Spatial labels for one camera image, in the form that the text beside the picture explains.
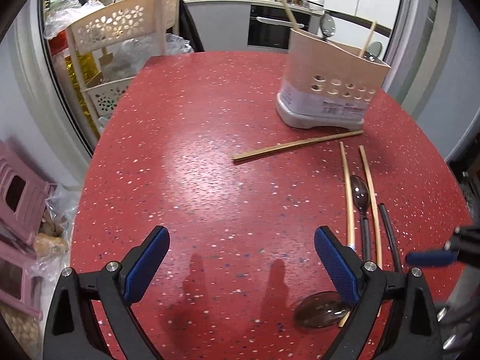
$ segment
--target pink stool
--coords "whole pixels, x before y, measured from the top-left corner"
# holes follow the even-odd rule
[[[0,300],[41,319],[41,278],[26,272],[34,262],[35,257],[16,250],[10,240],[0,234]]]
[[[38,232],[50,188],[0,142],[0,218],[27,245]]]

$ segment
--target oven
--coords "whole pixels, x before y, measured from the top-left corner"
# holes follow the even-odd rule
[[[310,15],[293,11],[298,27],[308,31]],[[287,50],[289,48],[290,28],[292,27],[283,8],[267,5],[251,5],[248,45],[272,47]]]

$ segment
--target barcode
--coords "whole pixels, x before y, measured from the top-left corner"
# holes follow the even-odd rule
[[[329,115],[336,115],[338,114],[339,108],[334,107],[323,107],[323,113]]]

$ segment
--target red table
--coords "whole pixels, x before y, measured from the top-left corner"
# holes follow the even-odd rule
[[[151,59],[122,98],[88,171],[73,237],[73,267],[120,260],[155,225],[171,249],[133,311],[167,360],[315,359],[338,328],[300,331],[292,305],[333,285],[314,250],[328,225],[346,241],[338,142],[234,166],[233,154],[338,129],[294,130],[275,112],[286,56],[204,52]],[[345,139],[350,171],[370,161],[377,201],[401,255],[440,246],[469,223],[460,190],[413,120],[381,92],[365,133]],[[360,234],[357,229],[357,245]],[[382,230],[384,269],[393,270]],[[462,267],[424,270],[445,299]],[[370,335],[372,354],[387,307]],[[112,354],[122,358],[104,314]]]

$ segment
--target spoon handle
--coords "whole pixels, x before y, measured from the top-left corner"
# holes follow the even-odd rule
[[[360,231],[361,231],[361,253],[363,261],[371,261],[371,241],[370,241],[370,226],[368,218],[364,215],[360,217]]]

